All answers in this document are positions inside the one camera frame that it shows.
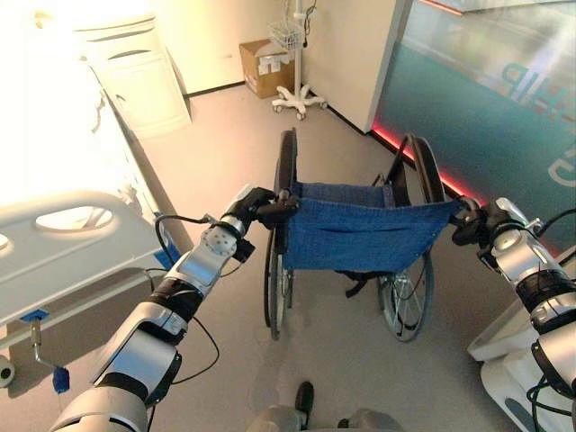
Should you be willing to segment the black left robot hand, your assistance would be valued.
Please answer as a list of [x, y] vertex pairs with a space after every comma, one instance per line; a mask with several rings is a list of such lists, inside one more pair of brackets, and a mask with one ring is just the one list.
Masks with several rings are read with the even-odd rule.
[[299, 199], [288, 194], [282, 198], [274, 191], [245, 186], [232, 200], [220, 221], [229, 224], [242, 236], [257, 221], [268, 230], [284, 225], [299, 209]]

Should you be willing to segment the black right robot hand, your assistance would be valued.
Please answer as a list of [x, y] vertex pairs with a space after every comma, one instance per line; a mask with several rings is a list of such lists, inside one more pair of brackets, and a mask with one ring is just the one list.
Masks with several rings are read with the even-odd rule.
[[450, 222], [456, 226], [452, 241], [457, 246], [478, 244], [485, 248], [507, 230], [527, 228], [527, 217], [508, 198], [500, 197], [483, 206], [465, 195], [458, 197], [457, 201], [463, 206], [463, 212], [459, 218], [450, 218]]

